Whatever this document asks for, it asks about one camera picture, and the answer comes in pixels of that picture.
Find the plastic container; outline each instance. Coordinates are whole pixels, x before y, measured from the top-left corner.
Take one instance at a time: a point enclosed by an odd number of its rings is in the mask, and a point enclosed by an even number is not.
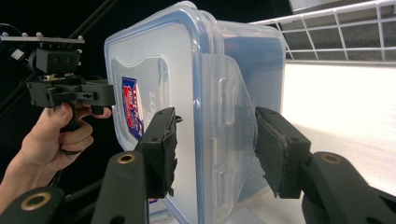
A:
[[[173,106],[183,118],[175,196],[164,199],[180,223],[220,223],[233,211],[254,157],[254,104],[280,110],[284,55],[277,30],[216,21],[190,2],[106,40],[124,150],[134,149],[155,112]]]

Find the brass ring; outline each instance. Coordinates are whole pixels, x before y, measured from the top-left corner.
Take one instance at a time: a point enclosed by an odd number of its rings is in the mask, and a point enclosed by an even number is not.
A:
[[[33,203],[32,200],[41,197],[41,201],[38,203]],[[50,194],[48,192],[38,192],[34,195],[29,196],[25,199],[21,204],[21,209],[24,211],[32,211],[35,210],[44,204],[46,204],[50,200]]]
[[[329,153],[325,153],[321,155],[321,158],[331,164],[340,164],[341,163],[341,159],[337,156],[334,156],[332,154]]]
[[[117,161],[121,164],[129,163],[131,161],[134,161],[134,154],[128,153],[120,156]]]

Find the translucent storage box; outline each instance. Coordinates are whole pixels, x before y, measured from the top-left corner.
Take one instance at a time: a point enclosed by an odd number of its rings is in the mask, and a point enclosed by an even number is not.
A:
[[[183,121],[175,196],[164,201],[180,223],[223,222],[254,157],[254,106],[280,110],[282,35],[183,2],[109,37],[105,56],[121,146],[133,150],[154,113],[173,106]]]

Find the black background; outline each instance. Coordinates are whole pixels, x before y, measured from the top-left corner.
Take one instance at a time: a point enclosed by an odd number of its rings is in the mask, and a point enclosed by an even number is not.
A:
[[[69,37],[104,0],[2,1],[0,22],[21,32],[48,37]],[[106,77],[103,46],[105,39],[117,31],[142,21],[151,14],[172,6],[170,0],[120,0],[92,29],[84,35],[81,76]],[[201,0],[192,1],[199,9],[210,12],[217,20],[260,21],[291,14],[288,0]],[[0,32],[13,31],[2,26]],[[6,45],[0,42],[0,102],[15,90],[31,72],[21,63],[7,59]],[[30,132],[42,108],[30,105],[27,91],[15,99],[0,118],[0,178],[9,161],[18,152],[23,137]],[[93,127],[94,143],[68,168],[64,169],[59,186],[72,193],[103,177],[108,159],[122,151],[118,144],[113,120],[86,119]]]

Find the white wire basket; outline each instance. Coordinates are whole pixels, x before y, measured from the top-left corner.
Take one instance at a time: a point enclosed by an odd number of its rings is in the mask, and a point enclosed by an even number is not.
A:
[[[288,60],[396,63],[395,6],[377,0],[252,23],[285,36]]]

